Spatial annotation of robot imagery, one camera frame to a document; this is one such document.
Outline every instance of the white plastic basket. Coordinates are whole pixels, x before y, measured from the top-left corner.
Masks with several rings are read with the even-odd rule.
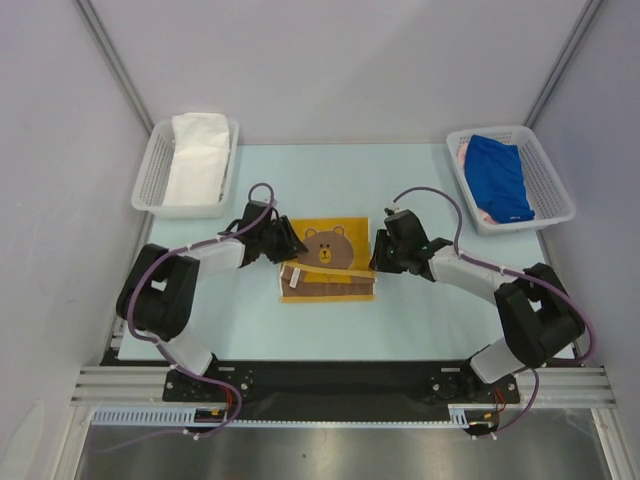
[[[482,218],[467,184],[464,171],[458,162],[458,150],[464,143],[469,142],[472,135],[480,135],[506,145],[518,146],[527,199],[531,209],[536,212],[533,220],[493,225]],[[451,152],[453,171],[472,214],[476,230],[480,235],[539,230],[549,225],[566,222],[575,216],[576,209],[564,185],[562,185],[560,177],[553,168],[549,157],[544,153],[535,134],[527,127],[507,126],[462,130],[449,134],[447,145]]]
[[[163,206],[165,190],[169,181],[169,171],[173,161],[173,127],[171,120],[156,124],[144,153],[142,165],[133,187],[131,205],[137,210],[146,210],[160,218],[217,218],[224,213],[229,201],[233,176],[233,164],[236,158],[236,146],[240,126],[235,120],[229,122],[229,162],[222,183],[220,201],[215,205]]]

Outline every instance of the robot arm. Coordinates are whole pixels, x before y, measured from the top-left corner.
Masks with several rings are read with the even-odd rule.
[[[249,201],[241,219],[234,220],[224,235],[231,234],[252,224],[269,206]],[[217,361],[198,339],[189,326],[191,306],[196,285],[202,279],[223,272],[242,268],[266,254],[273,263],[296,258],[306,252],[286,216],[265,218],[250,231],[232,239],[207,247],[190,250],[186,254],[168,258],[143,286],[133,312],[136,330],[154,335],[162,348],[178,364],[189,371],[204,375],[212,362]],[[116,312],[126,318],[132,294],[142,276],[168,249],[154,244],[145,245],[129,273],[118,297]]]
[[[370,268],[380,272],[409,271],[431,282],[462,288],[498,308],[504,338],[469,359],[474,374],[485,384],[523,367],[537,368],[584,333],[584,323],[569,306],[545,288],[469,263],[448,240],[429,241],[420,220],[409,210],[388,211],[386,230],[378,230]],[[509,268],[564,291],[553,269]],[[534,310],[532,302],[540,302]]]

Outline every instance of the purple cable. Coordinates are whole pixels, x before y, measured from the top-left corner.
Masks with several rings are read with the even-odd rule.
[[[527,405],[513,420],[507,423],[504,427],[498,428],[495,432],[493,432],[494,434],[498,432],[504,432],[505,430],[508,430],[511,427],[513,427],[516,423],[522,420],[522,418],[529,412],[529,410],[531,410],[531,407],[533,407],[533,403],[536,401],[536,397],[538,396],[538,390],[540,389],[540,375],[538,375],[538,372],[536,372],[533,368],[531,368],[530,370],[531,370],[531,373],[533,373],[533,377],[535,379],[535,383],[533,384],[533,392],[531,392],[531,398],[527,402]],[[491,434],[486,433],[484,435],[479,435],[479,437],[488,438],[489,435]]]
[[[205,383],[210,383],[212,385],[217,385],[219,387],[229,389],[235,395],[236,400],[238,401],[238,403],[236,405],[236,408],[234,409],[233,414],[231,414],[229,416],[229,418],[227,418],[227,420],[222,422],[220,425],[218,425],[213,430],[210,430],[209,432],[206,432],[206,433],[198,434],[198,438],[211,437],[211,436],[215,435],[216,433],[218,433],[219,431],[221,431],[229,423],[233,422],[238,417],[238,415],[240,414],[240,410],[242,409],[242,395],[240,394],[238,389],[235,388],[230,383],[222,382],[220,380],[215,380],[213,378],[203,377],[202,375],[197,375],[197,374],[195,374],[193,372],[190,372],[186,368],[178,365],[176,360],[169,354],[169,352],[167,352],[162,347],[162,345],[160,344],[160,342],[159,342],[159,340],[157,338],[149,337],[147,335],[141,335],[136,331],[136,329],[135,329],[135,327],[133,325],[133,312],[134,312],[134,309],[135,309],[135,304],[138,301],[138,297],[140,296],[140,292],[144,288],[144,285],[149,281],[149,279],[152,277],[153,273],[158,269],[158,267],[160,265],[162,265],[162,263],[165,262],[168,258],[173,257],[175,255],[180,255],[180,254],[186,253],[189,250],[195,250],[197,248],[206,247],[208,245],[213,245],[213,244],[216,244],[216,243],[220,243],[220,242],[224,242],[226,240],[231,240],[233,238],[236,238],[236,237],[248,232],[249,230],[251,230],[253,227],[258,225],[267,215],[270,215],[273,207],[275,206],[275,193],[274,193],[273,187],[271,187],[271,185],[269,185],[268,183],[264,183],[264,182],[256,183],[249,190],[249,200],[251,200],[251,195],[253,194],[253,192],[259,187],[266,187],[269,190],[269,202],[267,204],[267,208],[264,210],[264,212],[262,212],[258,216],[258,218],[256,218],[249,225],[247,225],[244,228],[241,228],[237,232],[230,233],[229,235],[225,235],[224,237],[220,237],[220,238],[211,238],[211,239],[208,239],[208,240],[202,240],[200,242],[194,243],[190,247],[180,247],[180,248],[176,248],[174,250],[169,250],[164,255],[161,255],[160,257],[158,257],[158,259],[156,259],[156,261],[151,264],[151,266],[147,269],[147,271],[144,272],[142,277],[140,277],[140,281],[138,282],[136,287],[133,289],[133,293],[131,294],[131,299],[129,300],[129,306],[127,308],[127,318],[126,318],[127,328],[129,330],[129,333],[131,334],[131,336],[133,338],[136,338],[136,339],[141,340],[143,342],[151,342],[151,343],[153,343],[158,348],[158,351],[162,354],[162,356],[165,358],[165,360],[167,360],[167,362],[169,362],[169,365],[173,366],[180,373],[182,373],[182,374],[184,374],[184,375],[186,375],[188,377],[191,377],[194,380],[198,380],[198,381],[205,382]],[[165,435],[167,433],[179,433],[179,432],[182,432],[182,431],[183,431],[182,429],[180,429],[180,430],[177,430],[177,429],[165,429],[165,430],[159,430],[159,431],[151,432],[151,433],[149,433],[147,435],[143,435],[142,437],[138,437],[138,438],[135,438],[133,440],[129,440],[127,442],[123,442],[123,443],[121,443],[119,445],[114,445],[112,447],[99,450],[98,453],[113,452],[114,450],[118,450],[120,448],[128,447],[130,445],[133,445],[135,443],[147,440],[149,438],[158,437],[158,436],[161,436],[161,435]]]
[[[458,227],[456,228],[456,234],[453,237],[453,249],[460,256],[461,259],[463,259],[466,262],[471,263],[473,265],[477,265],[479,267],[483,267],[483,268],[486,268],[488,270],[492,270],[494,272],[499,272],[499,273],[504,273],[506,275],[511,275],[512,277],[521,278],[521,279],[523,279],[523,280],[525,280],[527,282],[535,283],[536,285],[539,285],[539,286],[541,286],[543,288],[546,288],[547,290],[549,290],[554,295],[560,297],[578,315],[580,320],[582,320],[582,322],[585,325],[585,328],[586,328],[587,332],[589,333],[589,348],[587,348],[587,351],[585,352],[585,354],[580,356],[580,357],[577,357],[577,358],[574,358],[574,359],[554,358],[554,360],[553,360],[554,362],[571,363],[571,364],[580,363],[580,362],[582,362],[584,360],[587,360],[588,358],[590,358],[593,355],[593,353],[595,351],[595,347],[596,347],[595,328],[594,328],[593,324],[591,323],[591,320],[589,320],[589,318],[587,317],[587,314],[584,312],[584,310],[582,310],[582,308],[580,308],[580,306],[578,306],[578,304],[576,304],[566,293],[564,293],[562,290],[560,290],[559,288],[555,287],[554,285],[551,285],[549,282],[545,282],[544,280],[540,280],[539,278],[532,277],[531,275],[527,275],[527,274],[522,273],[522,272],[516,272],[515,270],[510,270],[510,269],[507,269],[507,268],[502,269],[498,265],[494,265],[492,263],[485,262],[483,260],[478,260],[476,258],[470,257],[469,255],[465,254],[464,251],[460,250],[459,242],[460,242],[460,234],[462,233],[462,210],[460,209],[460,205],[458,205],[458,203],[451,196],[447,195],[446,193],[444,193],[441,190],[438,190],[437,188],[432,188],[432,187],[413,187],[413,188],[409,188],[409,189],[405,190],[400,195],[398,195],[396,198],[394,198],[393,199],[393,203],[396,203],[398,200],[400,200],[402,197],[404,197],[408,193],[415,192],[415,191],[418,191],[418,190],[436,193],[436,194],[440,195],[441,197],[446,198],[449,201],[449,203],[451,205],[453,205],[453,208],[455,208],[456,213],[458,215]]]
[[[497,265],[493,265],[492,263],[478,260],[462,252],[459,247],[460,234],[462,233],[462,210],[460,209],[460,205],[458,205],[458,203],[453,199],[453,197],[444,193],[442,190],[438,190],[437,188],[432,188],[432,187],[412,187],[405,190],[404,192],[399,194],[396,198],[394,198],[393,203],[395,204],[398,200],[400,200],[405,195],[415,191],[426,191],[426,192],[435,193],[437,195],[440,195],[441,197],[446,198],[449,201],[449,203],[453,205],[453,208],[455,208],[456,214],[458,215],[458,226],[456,228],[456,234],[453,237],[453,249],[459,255],[460,258],[462,258],[466,262],[469,262],[473,265],[477,265],[479,267],[483,267],[483,268],[492,270],[494,272],[501,272],[507,275],[511,275],[513,277],[522,278],[523,280],[526,280],[528,282],[535,283],[536,285],[540,285],[541,287],[549,290],[554,295],[557,295],[558,297],[560,297],[580,317],[580,319],[585,325],[585,328],[587,329],[587,332],[589,332],[589,348],[587,349],[587,352],[581,357],[577,357],[575,359],[561,359],[561,358],[554,359],[555,362],[570,363],[570,364],[580,363],[588,359],[589,357],[591,357],[591,355],[593,355],[593,352],[595,351],[595,345],[596,345],[595,328],[593,327],[593,324],[587,317],[586,313],[573,300],[571,300],[571,298],[569,298],[567,294],[565,294],[563,291],[556,288],[555,286],[551,285],[550,283],[545,282],[544,280],[540,280],[538,278],[532,277],[530,275],[526,275],[521,272],[516,272],[514,270],[509,270],[506,268],[501,269]],[[538,372],[536,372],[534,369],[531,369],[531,371],[533,372],[533,376],[535,377],[535,385],[533,387],[533,393],[531,394],[531,398],[529,399],[529,402],[527,402],[527,405],[518,414],[516,418],[514,418],[511,422],[509,422],[504,427],[496,430],[496,432],[503,432],[511,428],[513,425],[518,423],[527,414],[529,410],[531,410],[531,407],[533,406],[533,402],[535,402],[536,397],[538,396],[538,389],[540,388],[540,376],[538,375]]]

